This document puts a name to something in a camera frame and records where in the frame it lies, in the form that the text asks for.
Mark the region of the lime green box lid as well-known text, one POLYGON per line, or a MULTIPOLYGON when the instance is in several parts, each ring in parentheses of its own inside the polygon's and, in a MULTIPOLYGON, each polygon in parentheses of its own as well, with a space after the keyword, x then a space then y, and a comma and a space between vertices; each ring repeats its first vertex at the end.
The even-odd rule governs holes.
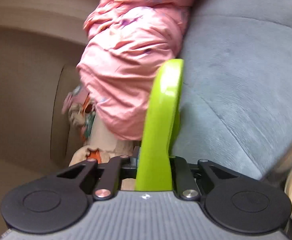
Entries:
POLYGON ((171 191, 170 151, 180 129, 182 59, 164 62, 153 82, 138 157, 136 191, 171 191))

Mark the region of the orange beige checked cloth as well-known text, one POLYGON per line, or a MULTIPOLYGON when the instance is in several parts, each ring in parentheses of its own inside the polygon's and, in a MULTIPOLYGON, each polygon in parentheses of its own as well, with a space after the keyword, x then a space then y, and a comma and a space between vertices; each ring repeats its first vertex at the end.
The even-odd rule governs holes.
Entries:
POLYGON ((80 133, 84 145, 73 155, 70 165, 93 158, 98 163, 107 163, 111 158, 132 156, 134 142, 117 139, 105 126, 97 114, 95 102, 89 92, 81 85, 69 92, 64 100, 62 113, 80 133))

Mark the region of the pink quilted jacket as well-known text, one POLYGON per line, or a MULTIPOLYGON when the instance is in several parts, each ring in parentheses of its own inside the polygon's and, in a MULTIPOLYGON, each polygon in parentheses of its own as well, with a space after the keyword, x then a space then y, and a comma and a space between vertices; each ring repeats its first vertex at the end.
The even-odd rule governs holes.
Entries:
POLYGON ((179 54, 195 0, 100 0, 77 65, 97 115, 122 140, 140 140, 158 68, 179 54))

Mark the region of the grey-blue plush blanket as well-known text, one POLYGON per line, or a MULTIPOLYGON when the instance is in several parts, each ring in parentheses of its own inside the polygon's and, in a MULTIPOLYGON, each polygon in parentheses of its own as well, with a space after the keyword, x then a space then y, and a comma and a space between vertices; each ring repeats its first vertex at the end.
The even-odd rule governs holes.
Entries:
POLYGON ((255 179, 292 145, 292 0, 197 0, 173 153, 255 179))

